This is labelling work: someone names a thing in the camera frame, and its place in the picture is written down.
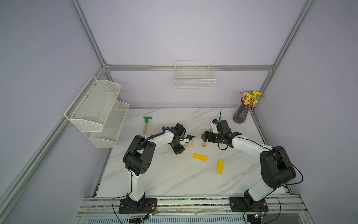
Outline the wooden rectangular block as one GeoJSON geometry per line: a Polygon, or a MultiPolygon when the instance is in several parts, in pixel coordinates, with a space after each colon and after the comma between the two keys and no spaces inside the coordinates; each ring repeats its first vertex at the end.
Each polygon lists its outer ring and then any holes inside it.
{"type": "Polygon", "coordinates": [[[194,142],[193,142],[193,141],[191,141],[191,142],[185,144],[185,147],[193,147],[193,146],[194,146],[194,142]]]}

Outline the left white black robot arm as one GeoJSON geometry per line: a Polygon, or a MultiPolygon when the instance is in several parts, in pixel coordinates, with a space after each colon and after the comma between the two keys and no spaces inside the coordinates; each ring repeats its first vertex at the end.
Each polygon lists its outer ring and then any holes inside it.
{"type": "Polygon", "coordinates": [[[136,135],[123,157],[131,185],[126,199],[140,202],[145,198],[142,175],[149,169],[156,148],[170,145],[174,153],[179,155],[184,152],[184,145],[191,143],[194,138],[194,135],[186,135],[186,129],[179,123],[175,127],[163,126],[161,132],[147,137],[136,135]]]}

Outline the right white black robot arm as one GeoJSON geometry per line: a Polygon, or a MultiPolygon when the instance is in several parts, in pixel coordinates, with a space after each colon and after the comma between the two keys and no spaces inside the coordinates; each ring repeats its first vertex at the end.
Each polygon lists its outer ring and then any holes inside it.
{"type": "Polygon", "coordinates": [[[240,132],[232,132],[226,120],[214,119],[211,127],[212,131],[205,131],[201,135],[204,142],[224,144],[241,150],[260,162],[260,179],[244,193],[247,203],[262,201],[277,188],[296,177],[295,166],[282,146],[263,145],[240,132]]]}

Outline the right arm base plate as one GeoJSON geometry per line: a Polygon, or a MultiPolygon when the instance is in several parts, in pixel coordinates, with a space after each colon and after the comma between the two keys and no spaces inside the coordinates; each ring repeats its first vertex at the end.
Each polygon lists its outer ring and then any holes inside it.
{"type": "Polygon", "coordinates": [[[232,212],[268,212],[265,199],[258,202],[245,197],[230,197],[229,205],[232,212]]]}

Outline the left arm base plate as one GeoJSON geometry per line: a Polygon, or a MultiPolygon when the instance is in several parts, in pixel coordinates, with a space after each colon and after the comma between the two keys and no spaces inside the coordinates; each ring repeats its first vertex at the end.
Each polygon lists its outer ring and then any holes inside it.
{"type": "Polygon", "coordinates": [[[144,198],[139,202],[132,199],[122,199],[118,208],[119,214],[147,214],[153,211],[153,207],[157,207],[157,198],[144,198]]]}

